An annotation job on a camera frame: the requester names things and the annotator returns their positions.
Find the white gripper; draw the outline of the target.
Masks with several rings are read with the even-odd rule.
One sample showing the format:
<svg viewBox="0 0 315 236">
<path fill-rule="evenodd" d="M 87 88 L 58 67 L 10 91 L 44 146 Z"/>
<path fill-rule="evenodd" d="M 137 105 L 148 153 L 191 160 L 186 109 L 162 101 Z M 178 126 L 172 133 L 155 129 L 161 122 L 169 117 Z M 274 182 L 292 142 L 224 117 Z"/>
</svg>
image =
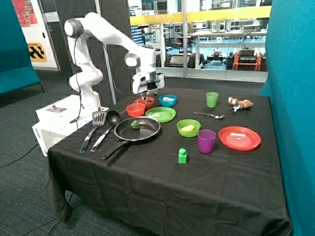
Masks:
<svg viewBox="0 0 315 236">
<path fill-rule="evenodd" d="M 163 73 L 142 73 L 133 76 L 132 91 L 134 94 L 141 94 L 142 99 L 146 100 L 146 94 L 157 96 L 157 91 L 164 88 Z"/>
</svg>

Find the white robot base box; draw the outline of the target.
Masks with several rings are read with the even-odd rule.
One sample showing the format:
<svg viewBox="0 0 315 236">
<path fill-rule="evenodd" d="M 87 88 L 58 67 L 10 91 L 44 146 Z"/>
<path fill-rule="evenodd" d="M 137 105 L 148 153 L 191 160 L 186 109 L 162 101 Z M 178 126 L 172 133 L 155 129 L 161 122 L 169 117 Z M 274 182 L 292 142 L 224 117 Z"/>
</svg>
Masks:
<svg viewBox="0 0 315 236">
<path fill-rule="evenodd" d="M 44 156 L 48 149 L 92 121 L 92 110 L 80 106 L 80 97 L 70 95 L 36 110 L 39 122 L 32 126 Z"/>
</svg>

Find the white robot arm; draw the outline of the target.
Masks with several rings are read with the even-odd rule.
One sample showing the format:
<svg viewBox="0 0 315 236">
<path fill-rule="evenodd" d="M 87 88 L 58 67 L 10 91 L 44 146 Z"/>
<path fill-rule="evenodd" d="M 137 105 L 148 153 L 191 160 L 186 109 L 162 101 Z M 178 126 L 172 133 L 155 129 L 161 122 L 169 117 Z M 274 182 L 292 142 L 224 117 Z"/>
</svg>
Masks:
<svg viewBox="0 0 315 236">
<path fill-rule="evenodd" d="M 133 76 L 134 94 L 149 95 L 164 88 L 164 75 L 156 72 L 156 53 L 154 48 L 138 45 L 96 13 L 88 13 L 84 18 L 69 19 L 64 25 L 68 47 L 75 65 L 81 72 L 70 77 L 71 87 L 81 95 L 84 109 L 97 111 L 101 107 L 100 98 L 92 87 L 103 79 L 90 57 L 87 39 L 94 37 L 102 44 L 119 45 L 127 49 L 125 63 L 140 72 Z"/>
</svg>

